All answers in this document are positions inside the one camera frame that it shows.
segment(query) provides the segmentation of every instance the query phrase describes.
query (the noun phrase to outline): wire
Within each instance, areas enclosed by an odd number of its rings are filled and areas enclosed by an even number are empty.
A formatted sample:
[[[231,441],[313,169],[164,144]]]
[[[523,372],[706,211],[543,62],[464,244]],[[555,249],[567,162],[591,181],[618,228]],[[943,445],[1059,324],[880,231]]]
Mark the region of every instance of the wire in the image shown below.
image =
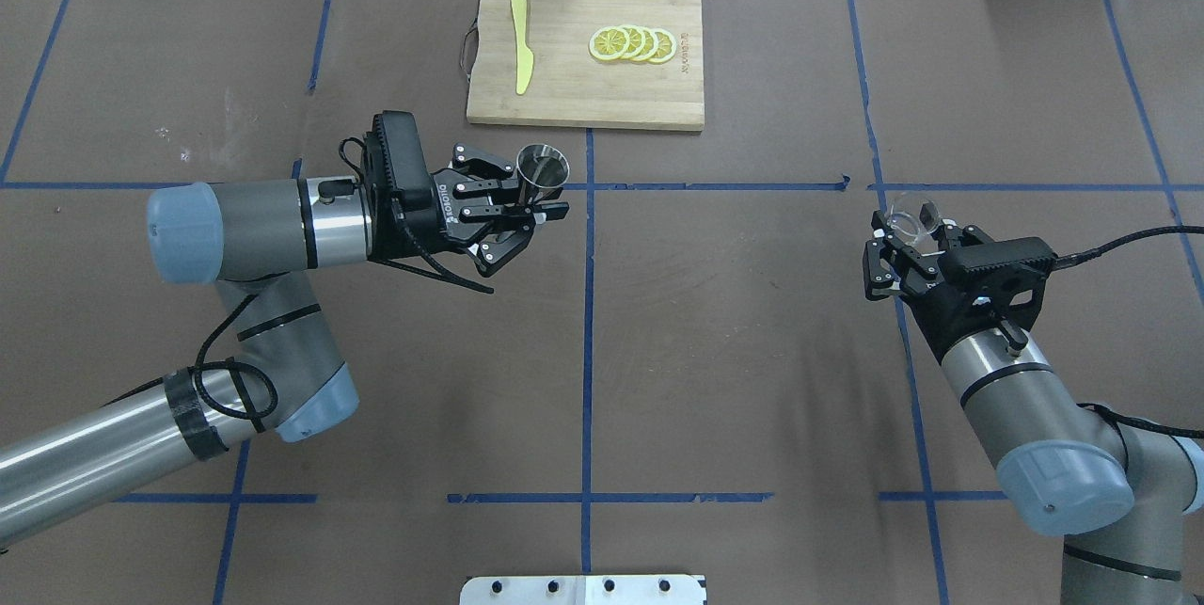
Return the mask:
[[[234,417],[235,419],[262,419],[262,417],[271,415],[279,404],[279,394],[276,392],[276,384],[273,384],[272,380],[267,378],[267,374],[259,368],[238,360],[220,360],[218,363],[205,362],[205,356],[208,353],[209,347],[213,346],[213,342],[222,336],[222,333],[224,333],[226,328],[229,328],[230,324],[247,310],[248,306],[250,306],[252,301],[255,301],[256,296],[259,296],[259,293],[248,294],[243,298],[243,300],[229,313],[226,319],[209,333],[209,336],[201,343],[200,351],[196,352],[196,363],[188,369],[189,372],[193,374],[193,388],[196,389],[196,395],[199,395],[206,405],[214,409],[214,411],[225,415],[226,417]],[[205,382],[202,381],[206,370],[228,370],[254,375],[260,382],[264,383],[264,388],[267,389],[267,407],[256,412],[244,412],[242,410],[232,410],[218,403],[212,395],[209,395],[209,392],[206,389]]]
[[[1155,229],[1145,229],[1144,231],[1137,231],[1127,236],[1121,236],[1117,240],[1106,242],[1097,248],[1092,248],[1086,252],[1076,252],[1074,254],[1058,257],[1056,260],[1054,260],[1054,271],[1061,271],[1062,269],[1078,266],[1084,262],[1091,262],[1092,259],[1102,257],[1102,254],[1109,253],[1122,245],[1128,245],[1132,241],[1139,241],[1141,239],[1149,239],[1153,236],[1163,236],[1167,234],[1204,234],[1204,227],[1187,224],[1187,225],[1175,225],[1175,227],[1158,227]]]
[[[359,137],[347,137],[343,141],[338,142],[338,158],[342,158],[343,163],[346,163],[348,168],[350,168],[352,170],[355,171],[355,176],[359,177],[359,180],[360,180],[360,186],[364,186],[364,170],[360,170],[359,165],[356,165],[356,164],[352,163],[350,160],[348,160],[347,159],[347,152],[343,151],[343,147],[346,147],[349,142],[354,142],[354,143],[359,145],[359,147],[360,147],[360,155],[364,155],[365,153],[367,153],[368,148],[364,145],[364,140],[361,140]]]
[[[1190,437],[1200,440],[1204,439],[1204,430],[1199,429],[1181,429],[1178,427],[1163,427],[1162,424],[1155,424],[1149,419],[1143,419],[1140,417],[1129,417],[1127,415],[1121,415],[1119,412],[1112,412],[1109,407],[1100,405],[1098,403],[1080,403],[1079,407],[1085,410],[1091,410],[1105,422],[1125,424],[1126,427],[1133,427],[1134,429],[1140,429],[1143,431],[1156,433],[1174,437]]]
[[[408,271],[411,274],[418,274],[419,276],[425,276],[426,278],[442,281],[444,283],[452,283],[453,286],[468,288],[473,292],[494,294],[494,288],[489,286],[483,286],[480,283],[474,283],[468,278],[461,278],[460,276],[456,276],[452,271],[448,271],[447,266],[443,266],[442,264],[436,262],[435,258],[431,255],[431,253],[426,252],[426,248],[423,247],[423,243],[418,242],[418,237],[414,236],[414,233],[409,229],[409,223],[406,222],[405,218],[401,218],[399,223],[401,224],[401,230],[406,234],[406,237],[409,239],[411,245],[413,245],[414,249],[418,251],[418,255],[421,257],[423,262],[426,262],[431,266],[431,269],[435,269],[435,272],[432,274],[430,271],[423,271],[417,266],[411,266],[409,264],[403,264],[400,262],[393,262],[391,259],[368,259],[370,262],[380,264],[382,266],[389,266],[393,269]]]

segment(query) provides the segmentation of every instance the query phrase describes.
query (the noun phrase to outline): metal bracket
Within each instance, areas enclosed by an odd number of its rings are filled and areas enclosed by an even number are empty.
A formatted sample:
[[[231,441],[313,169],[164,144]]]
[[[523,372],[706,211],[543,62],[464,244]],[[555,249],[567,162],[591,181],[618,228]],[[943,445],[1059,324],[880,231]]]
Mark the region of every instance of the metal bracket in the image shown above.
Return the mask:
[[[706,605],[697,575],[474,577],[460,605]]]

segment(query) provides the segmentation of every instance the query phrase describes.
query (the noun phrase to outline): black electrical tape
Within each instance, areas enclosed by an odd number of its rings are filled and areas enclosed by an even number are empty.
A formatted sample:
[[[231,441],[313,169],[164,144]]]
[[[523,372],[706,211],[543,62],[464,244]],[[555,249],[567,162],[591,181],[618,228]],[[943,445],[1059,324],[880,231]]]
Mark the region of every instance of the black electrical tape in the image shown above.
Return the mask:
[[[226,362],[230,363],[230,381],[234,383],[234,389],[238,392],[238,400],[242,401],[242,409],[254,415],[258,411],[255,410],[255,404],[250,401],[250,392],[247,390],[247,383],[242,381],[242,372],[240,372],[236,365],[234,365],[232,356],[226,358]],[[264,428],[264,421],[259,417],[252,417],[250,425],[255,427],[256,434],[261,434],[267,430]]]
[[[193,377],[189,370],[176,370],[163,378],[163,390],[167,395],[167,409],[176,419],[179,434],[184,436],[193,454],[201,462],[213,459],[218,454],[229,452],[230,448],[222,442],[222,436],[205,417],[205,406],[201,405],[196,389],[193,388]]]
[[[305,233],[306,269],[318,268],[318,243],[313,235],[313,206],[309,205],[309,183],[297,180],[297,198],[301,200],[301,231]]]

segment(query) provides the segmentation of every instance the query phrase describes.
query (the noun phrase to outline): yellow lemon slice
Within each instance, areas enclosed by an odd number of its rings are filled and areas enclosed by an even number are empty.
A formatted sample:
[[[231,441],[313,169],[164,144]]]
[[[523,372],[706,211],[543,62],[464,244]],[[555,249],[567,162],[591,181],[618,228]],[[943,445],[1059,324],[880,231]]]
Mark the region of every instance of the yellow lemon slice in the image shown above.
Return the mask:
[[[644,27],[641,27],[639,31],[647,39],[648,45],[644,46],[644,52],[637,54],[636,57],[632,57],[631,60],[648,61],[649,59],[653,58],[653,55],[656,54],[656,48],[661,47],[661,42],[657,40],[657,35],[654,34],[651,29],[645,29]]]
[[[622,59],[631,59],[637,54],[643,54],[648,45],[648,36],[644,35],[644,27],[636,27],[635,24],[624,24],[622,30],[627,31],[627,52],[622,53]]]
[[[590,37],[590,54],[594,59],[614,61],[627,52],[631,36],[621,27],[603,27]]]
[[[665,64],[677,54],[677,36],[665,29],[653,29],[656,36],[656,52],[648,58],[649,64]]]

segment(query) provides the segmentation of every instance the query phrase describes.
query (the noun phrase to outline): black tape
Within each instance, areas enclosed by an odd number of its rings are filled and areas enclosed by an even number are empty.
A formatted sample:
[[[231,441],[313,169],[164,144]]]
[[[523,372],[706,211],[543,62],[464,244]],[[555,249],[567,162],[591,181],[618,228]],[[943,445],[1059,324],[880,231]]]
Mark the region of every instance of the black tape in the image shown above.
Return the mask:
[[[309,182],[297,180],[297,200],[301,201],[301,233],[305,233],[306,269],[317,269],[318,241],[313,235],[313,206],[309,205]]]
[[[232,365],[234,362],[232,356],[226,358],[226,362],[231,364],[229,370],[230,382],[234,383],[234,389],[238,392],[238,400],[242,400],[243,411],[254,415],[255,412],[258,412],[258,410],[255,410],[255,405],[250,401],[250,392],[247,390],[247,383],[242,381],[242,372],[240,372],[238,369]],[[255,427],[255,433],[259,434],[267,430],[264,428],[264,421],[260,419],[259,417],[252,417],[250,425]]]
[[[176,419],[179,435],[184,436],[184,442],[197,459],[205,462],[230,451],[222,442],[218,430],[206,419],[205,407],[193,388],[189,370],[176,370],[165,376],[163,390],[167,395],[167,407]]]
[[[973,398],[975,393],[982,390],[990,382],[997,382],[1004,377],[1010,377],[1011,375],[1015,375],[1017,372],[1039,372],[1039,371],[1052,372],[1054,368],[1050,368],[1044,363],[1017,363],[1016,365],[1008,365],[1007,368],[999,368],[995,372],[991,372],[990,375],[986,375],[985,377],[970,384],[966,389],[966,392],[962,393],[962,399],[961,399],[962,409],[966,410],[966,404],[970,401],[970,398]]]
[[[311,304],[309,306],[302,306],[301,309],[290,311],[283,316],[277,316],[271,321],[265,321],[262,323],[259,323],[258,325],[252,325],[247,328],[246,330],[238,333],[238,341],[249,340],[250,337],[258,334],[266,333],[267,330],[271,330],[273,328],[279,328],[281,325],[288,325],[289,323],[296,321],[297,318],[305,318],[311,313],[317,313],[319,311],[321,311],[321,306],[318,306],[317,304]]]
[[[1121,560],[1120,558],[1100,556],[1099,553],[1070,546],[1069,544],[1062,547],[1062,553],[1066,553],[1070,558],[1078,558],[1084,563],[1092,563],[1092,565],[1099,565],[1100,568],[1110,568],[1112,570],[1120,570],[1122,572],[1129,572],[1132,575],[1152,580],[1182,581],[1184,578],[1184,574],[1178,570],[1165,570],[1163,568],[1151,568],[1150,565],[1143,565],[1140,563],[1129,563],[1127,560]]]

